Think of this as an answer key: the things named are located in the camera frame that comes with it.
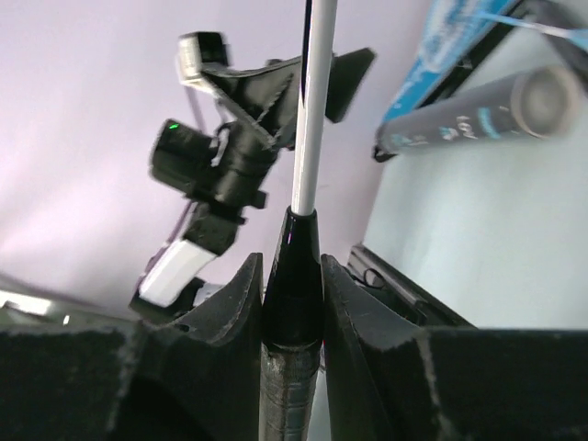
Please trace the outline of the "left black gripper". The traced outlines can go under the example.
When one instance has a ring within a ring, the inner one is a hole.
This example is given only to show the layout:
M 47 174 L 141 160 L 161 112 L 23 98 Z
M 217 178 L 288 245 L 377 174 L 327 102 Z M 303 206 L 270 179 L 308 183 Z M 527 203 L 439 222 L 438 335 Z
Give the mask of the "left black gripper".
M 332 123 L 345 118 L 375 58 L 370 48 L 334 56 L 325 107 Z M 277 61 L 244 71 L 208 63 L 200 75 L 234 117 L 220 126 L 227 134 L 220 160 L 213 160 L 218 134 L 209 136 L 169 119 L 153 146 L 151 174 L 188 198 L 231 215 L 247 206 L 261 209 L 266 195 L 259 187 L 280 149 L 294 143 L 299 62 Z

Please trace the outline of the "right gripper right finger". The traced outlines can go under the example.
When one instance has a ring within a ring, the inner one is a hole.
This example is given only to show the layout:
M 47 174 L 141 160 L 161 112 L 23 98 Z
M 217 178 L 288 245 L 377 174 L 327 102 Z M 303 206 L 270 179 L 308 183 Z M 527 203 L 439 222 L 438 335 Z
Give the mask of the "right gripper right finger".
M 587 334 L 419 327 L 329 255 L 326 381 L 334 440 L 584 440 Z

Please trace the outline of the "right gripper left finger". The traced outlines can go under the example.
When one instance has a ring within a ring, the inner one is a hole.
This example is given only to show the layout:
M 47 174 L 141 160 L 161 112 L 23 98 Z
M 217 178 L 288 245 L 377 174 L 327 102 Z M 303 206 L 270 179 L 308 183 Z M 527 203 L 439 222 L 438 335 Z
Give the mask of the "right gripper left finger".
M 263 257 L 173 321 L 1 310 L 4 440 L 255 440 Z

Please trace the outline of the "white racket white grip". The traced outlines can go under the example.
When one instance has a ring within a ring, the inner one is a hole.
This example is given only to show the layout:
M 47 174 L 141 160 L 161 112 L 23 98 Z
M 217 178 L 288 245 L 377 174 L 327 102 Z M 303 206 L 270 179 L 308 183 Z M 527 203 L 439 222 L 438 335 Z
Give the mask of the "white racket white grip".
M 324 316 L 315 197 L 336 8 L 309 1 L 305 9 L 292 198 L 262 308 L 262 440 L 304 440 L 311 418 Z

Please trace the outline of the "black shuttlecock tube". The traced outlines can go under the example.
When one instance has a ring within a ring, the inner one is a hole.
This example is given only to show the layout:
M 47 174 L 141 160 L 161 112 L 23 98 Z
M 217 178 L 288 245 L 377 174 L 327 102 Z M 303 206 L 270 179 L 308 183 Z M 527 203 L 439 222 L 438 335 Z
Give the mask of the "black shuttlecock tube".
M 511 74 L 383 123 L 377 147 L 396 155 L 514 136 L 552 138 L 578 116 L 582 92 L 576 74 L 561 65 Z

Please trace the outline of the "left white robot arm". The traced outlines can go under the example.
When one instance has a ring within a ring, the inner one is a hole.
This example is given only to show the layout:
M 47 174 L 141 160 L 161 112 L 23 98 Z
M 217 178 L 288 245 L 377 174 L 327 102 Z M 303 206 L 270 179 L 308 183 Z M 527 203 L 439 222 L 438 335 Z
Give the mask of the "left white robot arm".
M 265 206 L 262 184 L 284 150 L 295 154 L 289 210 L 314 213 L 323 125 L 344 118 L 374 58 L 362 48 L 239 71 L 223 49 L 185 43 L 175 58 L 179 82 L 214 96 L 232 120 L 209 135 L 168 119 L 157 135 L 151 175 L 180 192 L 187 207 L 141 274 L 138 309 L 169 315 L 188 303 L 188 284 L 232 246 L 244 209 Z

